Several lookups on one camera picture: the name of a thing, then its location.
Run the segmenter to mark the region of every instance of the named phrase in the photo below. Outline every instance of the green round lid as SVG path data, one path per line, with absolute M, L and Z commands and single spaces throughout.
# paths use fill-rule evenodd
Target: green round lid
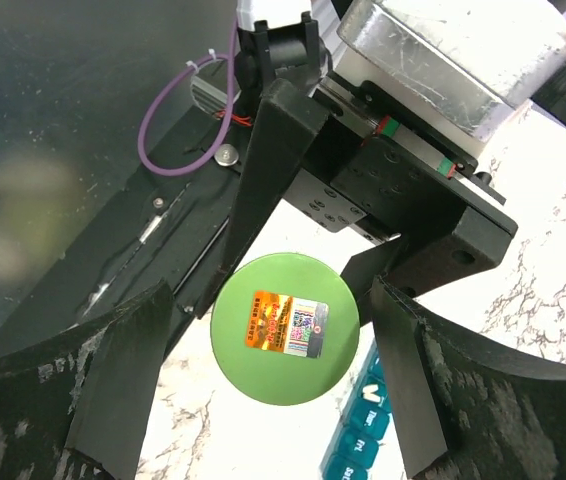
M 338 273 L 305 255 L 277 253 L 227 281 L 212 311 L 212 349 L 247 396 L 298 405 L 343 377 L 359 329 L 356 302 Z

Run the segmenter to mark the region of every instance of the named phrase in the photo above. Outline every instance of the marble countertop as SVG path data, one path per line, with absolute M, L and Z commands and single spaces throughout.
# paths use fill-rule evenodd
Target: marble countertop
M 492 172 L 519 232 L 498 269 L 420 301 L 494 340 L 566 363 L 566 130 L 527 112 L 481 168 Z M 295 232 L 306 234 L 276 234 L 276 224 L 288 218 L 301 227 Z M 354 232 L 332 235 L 282 204 L 246 261 L 292 251 L 340 271 L 349 256 L 366 248 Z M 462 303 L 450 300 L 461 292 Z M 319 478 L 319 463 L 372 339 L 366 326 L 350 372 L 328 394 L 280 408 L 252 401 L 228 383 L 212 354 L 209 316 L 195 321 L 161 371 L 137 479 Z M 250 422 L 254 417 L 267 421 Z M 371 478 L 404 478 L 392 426 Z

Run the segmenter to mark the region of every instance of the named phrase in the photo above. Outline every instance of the mounting hole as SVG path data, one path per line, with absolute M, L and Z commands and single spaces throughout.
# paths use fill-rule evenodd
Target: mounting hole
M 461 265 L 471 265 L 476 262 L 476 258 L 465 250 L 456 250 L 455 252 L 452 252 L 452 258 Z
M 390 163 L 399 163 L 401 161 L 398 155 L 396 155 L 393 150 L 386 150 L 383 155 Z
M 342 117 L 343 113 L 345 113 L 336 102 L 330 105 L 330 112 L 332 112 L 332 115 L 334 115 L 335 117 Z
M 403 287 L 399 288 L 399 290 L 410 298 L 416 297 L 416 290 L 414 290 L 412 287 Z

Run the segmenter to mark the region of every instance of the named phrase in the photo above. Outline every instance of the black metal plate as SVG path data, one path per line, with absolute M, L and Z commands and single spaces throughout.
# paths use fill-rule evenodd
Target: black metal plate
M 214 130 L 214 123 L 200 110 L 191 109 L 152 151 L 151 157 L 163 166 L 192 161 L 201 153 L 199 141 L 208 130 Z M 238 175 L 213 161 L 190 177 L 156 177 L 144 167 L 138 168 L 127 188 L 108 202 L 67 250 L 65 258 L 52 267 L 0 328 L 0 356 L 94 318 L 161 278 L 172 286 L 179 284 L 191 274 L 192 264 L 229 215 L 237 188 Z M 139 235 L 152 216 L 160 213 L 153 208 L 153 199 L 161 196 L 165 205 L 169 205 L 182 192 L 173 214 L 140 248 Z M 201 266 L 205 264 L 207 274 L 192 275 L 200 282 L 197 294 L 217 261 L 216 255 L 205 258 Z M 120 273 L 116 281 L 89 315 L 83 315 L 90 294 L 114 278 L 117 271 Z M 179 302 L 193 305 L 196 300 L 193 295 L 191 286 L 187 285 L 179 295 Z M 172 335 L 178 338 L 191 318 L 191 314 L 175 309 Z
M 365 212 L 355 204 L 303 169 L 283 199 L 334 233 L 365 217 Z
M 445 178 L 388 137 L 370 139 L 334 178 L 332 186 L 390 232 L 405 233 L 428 222 L 458 218 L 466 205 L 512 236 L 518 228 L 460 182 Z
M 0 327 L 136 171 L 154 97 L 186 61 L 227 50 L 236 4 L 207 5 L 0 0 Z M 187 86 L 169 96 L 148 150 L 190 105 Z

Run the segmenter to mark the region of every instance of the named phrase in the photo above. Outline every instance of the orange label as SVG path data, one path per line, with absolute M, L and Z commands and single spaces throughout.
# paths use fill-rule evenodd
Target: orange label
M 259 290 L 252 299 L 245 343 L 260 350 L 318 358 L 327 316 L 325 303 Z

